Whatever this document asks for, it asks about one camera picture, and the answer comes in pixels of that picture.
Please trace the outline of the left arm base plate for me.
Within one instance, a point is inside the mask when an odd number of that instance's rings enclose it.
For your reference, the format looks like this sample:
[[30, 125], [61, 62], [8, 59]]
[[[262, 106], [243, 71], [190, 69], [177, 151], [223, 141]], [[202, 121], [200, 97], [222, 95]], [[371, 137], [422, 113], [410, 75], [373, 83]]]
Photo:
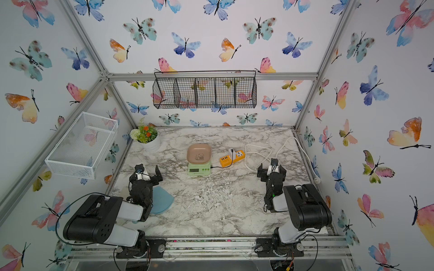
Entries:
[[162, 259], [166, 250], [165, 239], [142, 239], [134, 247], [121, 247], [116, 259]]

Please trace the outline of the orange power strip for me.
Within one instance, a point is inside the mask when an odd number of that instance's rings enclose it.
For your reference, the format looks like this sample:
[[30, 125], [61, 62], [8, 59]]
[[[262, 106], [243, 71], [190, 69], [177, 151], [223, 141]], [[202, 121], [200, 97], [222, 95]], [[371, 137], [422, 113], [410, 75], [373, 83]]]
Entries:
[[228, 153], [229, 153], [228, 155], [219, 159], [220, 166], [222, 168], [230, 167], [231, 165], [244, 160], [246, 157], [245, 152], [243, 150], [235, 151], [233, 155], [231, 155], [230, 152]]

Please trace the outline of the green electronic kitchen scale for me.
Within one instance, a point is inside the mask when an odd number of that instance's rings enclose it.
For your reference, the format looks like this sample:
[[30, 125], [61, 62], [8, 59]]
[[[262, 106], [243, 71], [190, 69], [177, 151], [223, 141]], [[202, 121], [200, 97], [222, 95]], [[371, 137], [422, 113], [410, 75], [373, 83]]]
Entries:
[[188, 163], [188, 176], [208, 176], [211, 174], [211, 162]]

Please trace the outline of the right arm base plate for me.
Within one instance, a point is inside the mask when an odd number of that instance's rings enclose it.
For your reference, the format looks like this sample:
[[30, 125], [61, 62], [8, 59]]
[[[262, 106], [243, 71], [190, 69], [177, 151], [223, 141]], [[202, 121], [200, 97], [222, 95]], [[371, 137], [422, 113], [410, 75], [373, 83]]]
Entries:
[[257, 238], [254, 252], [258, 257], [303, 257], [303, 246], [300, 242], [282, 243], [277, 236]]

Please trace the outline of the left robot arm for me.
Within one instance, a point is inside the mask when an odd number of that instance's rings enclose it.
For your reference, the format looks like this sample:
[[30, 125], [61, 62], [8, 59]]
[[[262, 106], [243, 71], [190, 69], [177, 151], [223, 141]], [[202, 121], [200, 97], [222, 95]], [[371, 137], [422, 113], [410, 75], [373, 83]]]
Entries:
[[134, 247], [141, 233], [118, 225], [118, 220], [144, 222], [154, 205], [153, 188], [163, 181], [159, 167], [155, 175], [147, 173], [143, 164], [134, 167], [130, 176], [130, 196], [108, 196], [92, 193], [63, 229], [63, 238], [90, 244]]

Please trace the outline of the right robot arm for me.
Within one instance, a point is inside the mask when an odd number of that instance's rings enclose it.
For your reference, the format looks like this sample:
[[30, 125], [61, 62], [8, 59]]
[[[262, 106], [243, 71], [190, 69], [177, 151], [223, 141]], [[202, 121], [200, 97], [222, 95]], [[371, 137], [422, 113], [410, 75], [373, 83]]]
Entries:
[[297, 243], [307, 234], [319, 233], [332, 224], [332, 212], [316, 187], [285, 186], [286, 173], [275, 158], [267, 168], [260, 165], [257, 169], [257, 177], [266, 184], [264, 212], [289, 213], [289, 221], [274, 230], [272, 239], [276, 245]]

